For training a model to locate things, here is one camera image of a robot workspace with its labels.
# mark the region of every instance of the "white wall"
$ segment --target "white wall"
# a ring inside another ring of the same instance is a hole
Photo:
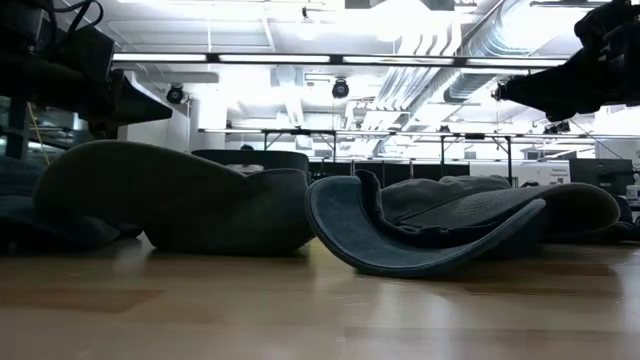
[[[137,90],[160,103],[165,103],[153,92],[140,85],[135,73],[129,72],[127,77],[131,85]],[[178,110],[173,110],[173,115],[170,119],[121,126],[118,128],[118,139],[167,147],[177,151],[187,151],[189,149],[189,127],[189,118]]]
[[[203,133],[198,129],[225,129],[227,127],[227,107],[215,90],[206,98],[191,102],[191,130],[189,150],[224,149],[225,134]]]
[[[602,140],[602,143],[604,146],[596,144],[596,158],[619,159],[618,156],[620,156],[623,159],[630,159],[636,169],[640,167],[640,141]]]

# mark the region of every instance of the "white ceiling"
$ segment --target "white ceiling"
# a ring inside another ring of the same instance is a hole
[[[55,0],[60,6],[77,1]],[[118,51],[393,54],[398,53],[403,42],[408,42],[414,34],[439,34],[439,29],[452,21],[451,14],[443,12],[427,11],[425,15],[417,10],[401,12],[391,7],[374,16],[371,15],[373,10],[344,10],[344,1],[340,0],[311,4],[294,2],[265,5],[247,1],[148,0],[136,3],[133,0],[131,3],[101,0],[105,18],[99,28],[117,42]],[[496,0],[478,0],[476,3],[475,8],[456,11],[456,21],[460,22],[458,26],[463,33],[481,19]],[[309,19],[303,20],[300,10],[305,4],[323,11],[310,11]],[[94,10],[87,18],[95,17]],[[550,39],[535,54],[568,56],[579,47],[573,34],[566,33]],[[278,112],[287,110],[284,95],[278,87],[271,86],[272,69],[251,65],[146,65],[143,70],[163,74],[216,72],[220,75],[218,93],[225,97],[230,120],[262,118],[267,122],[275,120]],[[347,100],[356,100],[378,95],[389,69],[305,66],[302,73],[345,77],[351,89]],[[168,84],[149,86],[162,91]],[[300,90],[303,111],[344,115],[348,101],[334,100],[331,87],[331,84],[303,86]],[[531,129],[532,124],[544,118],[544,114],[517,104],[496,105],[488,90],[478,92],[465,106],[455,107],[455,121],[448,123],[450,127],[455,127],[456,131],[473,128],[487,132],[496,128],[513,129],[516,125]],[[449,119],[436,120],[429,125]]]

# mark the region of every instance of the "ceiling pipe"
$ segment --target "ceiling pipe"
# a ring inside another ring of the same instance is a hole
[[[457,55],[528,56],[564,30],[558,24],[566,26],[567,30],[573,27],[574,22],[567,15],[580,15],[578,12],[564,13],[562,19],[546,19],[548,23],[541,26],[542,16],[553,14],[554,10],[531,7],[530,0],[504,0],[494,9],[480,26],[473,29],[474,34],[466,37],[466,42],[457,51]],[[439,92],[442,92],[446,102],[463,103],[494,78],[494,74],[463,74],[457,69],[442,69],[433,81],[436,84],[447,84],[447,87],[442,89],[431,86],[423,94],[425,96],[421,96],[418,105],[431,100]]]

